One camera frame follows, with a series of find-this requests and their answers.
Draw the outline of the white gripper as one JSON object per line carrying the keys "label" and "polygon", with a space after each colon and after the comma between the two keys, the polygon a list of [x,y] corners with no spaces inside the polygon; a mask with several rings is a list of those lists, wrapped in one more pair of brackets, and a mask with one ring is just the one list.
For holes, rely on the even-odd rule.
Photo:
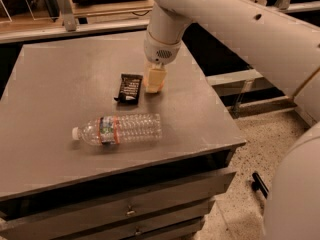
{"label": "white gripper", "polygon": [[146,32],[144,53],[148,61],[144,67],[143,84],[147,93],[158,93],[159,85],[167,75],[164,65],[175,60],[181,39],[179,32]]}

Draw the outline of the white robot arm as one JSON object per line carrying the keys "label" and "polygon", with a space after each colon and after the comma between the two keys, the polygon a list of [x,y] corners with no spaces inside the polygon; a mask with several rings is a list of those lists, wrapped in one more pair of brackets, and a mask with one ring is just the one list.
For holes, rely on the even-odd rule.
{"label": "white robot arm", "polygon": [[313,120],[276,170],[261,240],[320,240],[320,28],[248,0],[153,1],[149,62],[172,62],[196,22]]}

